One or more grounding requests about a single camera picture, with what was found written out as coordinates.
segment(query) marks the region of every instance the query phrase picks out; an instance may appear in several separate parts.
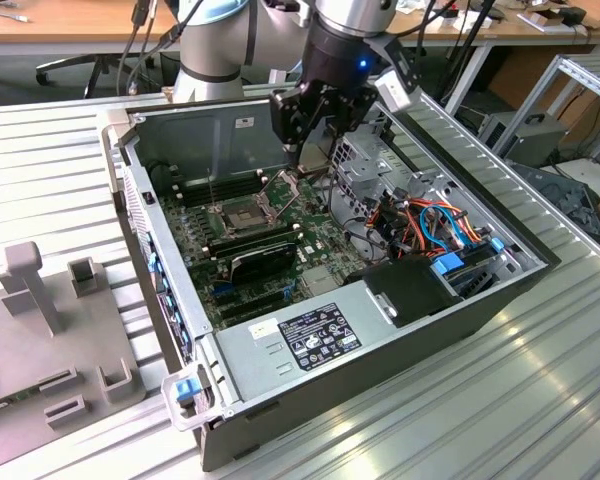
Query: blue cable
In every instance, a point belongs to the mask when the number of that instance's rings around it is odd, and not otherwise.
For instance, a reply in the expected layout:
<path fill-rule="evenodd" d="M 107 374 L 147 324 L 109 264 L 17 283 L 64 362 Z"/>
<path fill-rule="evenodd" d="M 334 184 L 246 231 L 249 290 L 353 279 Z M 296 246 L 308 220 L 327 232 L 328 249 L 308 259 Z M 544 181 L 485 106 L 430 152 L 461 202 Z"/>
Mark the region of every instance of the blue cable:
<path fill-rule="evenodd" d="M 427 228 L 427 225 L 425 223 L 426 220 L 424 218 L 424 214 L 427 211 L 427 208 L 422 209 L 422 211 L 420 212 L 420 229 L 422 230 L 422 233 L 424 233 L 425 237 L 427 237 L 429 240 L 431 240 L 436 245 L 440 245 L 442 248 L 444 248 L 445 252 L 448 252 L 449 249 L 447 248 L 447 246 L 444 243 L 442 243 L 440 240 L 436 240 L 435 238 L 433 238 L 433 235 L 431 235 L 429 233 L 429 229 Z"/>
<path fill-rule="evenodd" d="M 422 228 L 422 232 L 424 233 L 425 237 L 427 237 L 433 243 L 435 243 L 437 245 L 441 245 L 444 248 L 445 252 L 449 251 L 447 249 L 446 245 L 442 244 L 441 242 L 439 242 L 438 240 L 436 240 L 435 238 L 433 238 L 433 236 L 429 233 L 429 229 L 426 228 L 426 226 L 425 226 L 424 213 L 429 208 L 433 208 L 435 210 L 439 210 L 440 212 L 442 212 L 442 214 L 445 217 L 447 217 L 447 220 L 449 220 L 449 223 L 451 224 L 451 227 L 453 228 L 453 231 L 458 236 L 458 238 L 462 241 L 462 243 L 464 243 L 465 245 L 473 245 L 473 242 L 471 241 L 471 239 L 469 237 L 467 237 L 467 235 L 462 230 L 460 230 L 458 228 L 458 225 L 457 225 L 456 221 L 453 219 L 453 216 L 451 215 L 451 213 L 449 213 L 449 210 L 447 210 L 444 207 L 440 207 L 438 205 L 430 205 L 428 207 L 423 208 L 422 212 L 420 212 L 420 227 Z"/>

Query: wooden desk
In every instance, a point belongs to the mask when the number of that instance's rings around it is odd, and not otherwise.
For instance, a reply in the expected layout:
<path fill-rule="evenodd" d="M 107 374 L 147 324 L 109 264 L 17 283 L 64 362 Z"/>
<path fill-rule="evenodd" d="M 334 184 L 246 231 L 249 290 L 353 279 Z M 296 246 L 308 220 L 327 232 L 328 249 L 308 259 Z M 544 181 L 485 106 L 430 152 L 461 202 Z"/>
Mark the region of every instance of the wooden desk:
<path fill-rule="evenodd" d="M 0 17 L 0 55 L 122 52 L 131 33 L 131 12 L 135 0 L 17 2 L 23 8 L 0 7 L 0 12 L 26 15 L 30 23 Z M 174 22 L 173 15 L 161 1 L 151 33 L 151 44 L 155 45 L 160 35 Z M 145 29 L 140 30 L 133 50 L 140 50 Z"/>
<path fill-rule="evenodd" d="M 85 53 L 122 52 L 131 32 L 131 12 L 135 0 L 18 0 L 24 8 L 18 12 L 30 18 L 31 23 L 20 23 L 0 17 L 0 55 L 76 55 Z M 15 10 L 1 11 L 13 13 Z M 593 51 L 600 52 L 600 31 L 587 38 L 584 33 L 547 35 L 527 25 L 516 17 L 516 13 L 503 10 L 506 21 L 490 29 L 481 30 L 473 45 L 476 50 L 471 56 L 446 110 L 454 114 L 459 108 L 469 87 L 475 80 L 491 48 L 515 45 L 595 45 Z M 414 27 L 422 21 L 422 12 L 409 15 L 397 13 L 390 32 L 399 32 Z M 160 35 L 174 23 L 171 12 L 160 1 L 149 48 Z M 453 27 L 427 28 L 425 44 L 428 47 L 453 46 L 458 31 Z M 416 44 L 416 34 L 403 38 L 405 46 Z M 141 30 L 132 51 L 139 51 L 144 40 Z"/>

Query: aluminum extrusion table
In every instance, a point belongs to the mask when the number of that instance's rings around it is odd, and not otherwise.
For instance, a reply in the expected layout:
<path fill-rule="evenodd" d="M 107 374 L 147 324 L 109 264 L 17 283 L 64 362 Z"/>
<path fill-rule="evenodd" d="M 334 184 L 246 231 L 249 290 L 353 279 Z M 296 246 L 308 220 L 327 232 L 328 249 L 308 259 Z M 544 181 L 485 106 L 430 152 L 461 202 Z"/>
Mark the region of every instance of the aluminum extrusion table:
<path fill-rule="evenodd" d="M 85 255 L 106 265 L 150 392 L 1 466 L 0 479 L 600 477 L 600 247 L 426 98 L 413 117 L 562 264 L 471 338 L 203 474 L 193 436 L 171 427 L 157 394 L 166 367 L 95 130 L 98 111 L 162 102 L 153 95 L 0 108 L 1 235 L 35 239 L 46 273 Z M 429 163 L 410 138 L 395 142 L 417 165 Z"/>
<path fill-rule="evenodd" d="M 550 115 L 555 115 L 558 112 L 578 84 L 600 97 L 600 55 L 556 56 L 493 146 L 493 151 L 496 154 L 500 155 L 507 150 L 505 147 L 515 135 L 522 121 L 527 118 L 531 109 L 561 72 L 571 77 L 571 81 L 547 110 Z M 591 151 L 591 157 L 596 158 L 598 155 L 600 155 L 600 141 L 596 143 Z"/>

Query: power supply unit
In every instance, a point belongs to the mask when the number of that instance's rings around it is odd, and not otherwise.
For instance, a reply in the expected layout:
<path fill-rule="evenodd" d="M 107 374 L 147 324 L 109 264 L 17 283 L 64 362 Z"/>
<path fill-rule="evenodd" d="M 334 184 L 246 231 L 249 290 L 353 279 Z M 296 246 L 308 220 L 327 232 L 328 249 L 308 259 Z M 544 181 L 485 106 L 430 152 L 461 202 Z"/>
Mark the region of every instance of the power supply unit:
<path fill-rule="evenodd" d="M 514 112 L 498 112 L 485 117 L 478 138 L 489 148 L 493 148 Z M 505 146 L 502 158 L 513 160 L 529 167 L 542 167 L 547 157 L 567 133 L 567 128 L 546 112 L 530 114 Z"/>

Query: office chair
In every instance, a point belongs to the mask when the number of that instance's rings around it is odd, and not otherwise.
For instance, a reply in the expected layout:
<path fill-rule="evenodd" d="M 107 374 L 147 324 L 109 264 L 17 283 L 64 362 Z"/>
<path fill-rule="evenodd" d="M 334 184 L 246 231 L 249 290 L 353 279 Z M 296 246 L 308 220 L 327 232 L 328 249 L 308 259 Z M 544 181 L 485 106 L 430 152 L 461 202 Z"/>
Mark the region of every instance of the office chair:
<path fill-rule="evenodd" d="M 87 82 L 87 86 L 84 89 L 84 98 L 91 98 L 93 91 L 95 90 L 96 83 L 101 73 L 108 74 L 110 68 L 120 68 L 120 54 L 89 54 L 80 55 L 78 57 L 64 58 L 55 62 L 45 63 L 36 67 L 36 81 L 42 86 L 50 85 L 48 72 L 52 70 L 58 70 L 64 67 L 73 67 L 75 65 L 84 65 L 86 63 L 93 62 L 93 70 L 91 70 L 91 77 Z M 139 53 L 130 53 L 127 58 L 138 57 Z M 152 58 L 147 58 L 145 65 L 147 68 L 153 68 L 155 66 Z M 129 65 L 123 65 L 122 71 L 129 75 L 132 68 Z M 146 75 L 140 75 L 140 79 L 143 82 L 150 84 L 153 87 L 160 88 L 160 84 L 151 80 Z"/>

